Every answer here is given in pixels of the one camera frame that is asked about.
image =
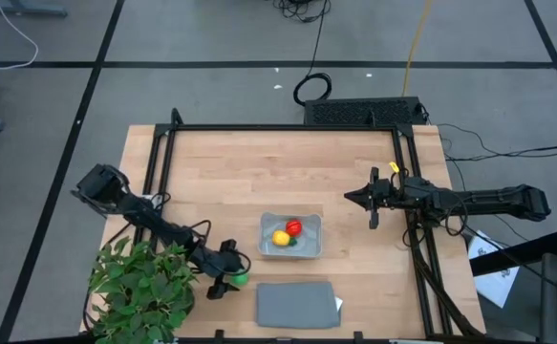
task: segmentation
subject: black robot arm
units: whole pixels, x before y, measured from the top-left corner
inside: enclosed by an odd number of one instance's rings
[[[550,213],[544,191],[525,184],[456,192],[436,187],[420,177],[405,177],[403,186],[396,188],[392,180],[378,177],[377,167],[372,168],[367,185],[344,197],[372,212],[370,228],[377,228],[377,210],[381,207],[417,210],[421,220],[429,226],[438,226],[439,221],[452,215],[509,214],[539,222]]]
[[[165,246],[177,244],[186,250],[187,261],[201,272],[215,278],[207,297],[223,297],[228,290],[237,290],[223,281],[225,274],[244,268],[235,240],[222,242],[219,251],[205,246],[206,236],[193,228],[166,222],[150,200],[134,195],[127,177],[110,165],[97,164],[77,185],[72,194],[99,214],[118,214],[137,227],[151,230]]]

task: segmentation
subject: white cable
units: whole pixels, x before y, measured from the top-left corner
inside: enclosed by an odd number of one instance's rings
[[[27,37],[24,33],[22,33],[19,29],[17,29],[17,27],[15,27],[11,21],[9,20],[9,18],[4,14],[4,11],[2,11],[2,7],[0,6],[0,13],[2,13],[2,16],[4,17],[4,20],[7,21],[7,23],[9,23],[9,25],[11,26],[11,28],[15,31],[17,31],[17,33],[21,34],[21,36],[25,39],[27,39],[30,43],[33,44],[34,48],[36,49],[36,51],[33,53],[33,57],[30,61],[26,62],[26,63],[22,63],[22,64],[18,64],[18,65],[12,65],[12,66],[7,66],[7,67],[0,67],[0,71],[6,71],[6,70],[10,70],[10,69],[15,69],[15,68],[20,68],[20,67],[26,67],[26,66],[30,66],[35,60],[36,57],[38,56],[38,46],[36,45],[36,43],[34,41],[32,41],[31,38]]]

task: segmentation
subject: white paper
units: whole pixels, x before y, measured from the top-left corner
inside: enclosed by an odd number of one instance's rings
[[[343,302],[344,301],[341,298],[335,296],[335,306],[337,307],[338,312],[339,312],[339,309],[342,307]]]
[[[501,245],[492,241],[488,236],[478,230],[478,234],[482,237],[490,240],[495,245],[501,247]],[[479,257],[481,255],[491,253],[497,249],[492,245],[488,244],[486,241],[474,237],[471,243],[469,243],[469,259]],[[474,277],[476,283],[476,290],[485,298],[490,300],[495,305],[503,308],[511,286],[514,284],[516,279],[516,274],[518,273],[518,267],[511,269],[505,269],[503,271],[489,273],[483,276]]]

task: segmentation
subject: floor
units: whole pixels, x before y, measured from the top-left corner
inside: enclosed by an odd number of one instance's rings
[[[103,219],[69,190],[95,163],[118,164],[128,126],[166,122],[175,106],[187,123],[301,123],[292,88],[318,29],[260,0],[48,1],[68,17],[12,17],[40,47],[35,68],[0,72],[0,325],[32,237],[46,231],[11,340],[77,333]],[[423,4],[332,0],[317,56],[325,67],[316,69],[331,75],[332,98],[400,94]],[[0,62],[31,54],[0,16]],[[557,0],[436,0],[415,61],[428,63],[415,65],[409,94],[433,123],[475,130],[500,151],[557,144]],[[311,83],[302,97],[322,91]],[[450,155],[483,154],[474,136],[441,132]],[[505,219],[528,239],[557,230],[557,157],[459,167],[467,188],[543,189],[553,210],[545,222]],[[470,225],[510,245],[521,240],[492,217]],[[498,312],[482,308],[491,333],[518,337],[503,323],[493,330]]]

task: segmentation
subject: wooden tabletop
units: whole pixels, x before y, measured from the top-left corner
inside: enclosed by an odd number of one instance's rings
[[[119,169],[136,194],[142,190],[153,130],[153,126],[131,126],[123,149]],[[437,127],[416,126],[415,138],[422,176],[437,186],[450,187]],[[402,147],[409,161],[405,140]],[[208,246],[218,249],[221,241],[235,239],[238,249],[252,260],[252,269],[241,291],[214,301],[205,298],[212,280],[201,276],[195,285],[195,308],[176,336],[213,336],[223,329],[227,337],[332,338],[362,331],[366,338],[423,338],[412,257],[401,242],[403,211],[381,209],[379,228],[369,230],[369,213],[343,197],[344,192],[365,185],[372,166],[379,168],[380,176],[390,176],[389,162],[394,160],[390,133],[178,132],[167,186],[172,200],[164,208],[164,218],[181,225],[209,219]],[[259,219],[265,211],[320,215],[321,257],[264,259],[257,242]],[[123,224],[120,217],[110,217],[102,244]],[[444,286],[461,312],[484,332],[465,243],[441,228],[435,233]],[[133,229],[125,235],[133,236]],[[332,282],[335,295],[344,300],[340,327],[291,330],[256,325],[258,283],[303,281]],[[435,331],[440,333],[437,299],[430,289],[429,295]],[[96,296],[92,300],[101,303]]]

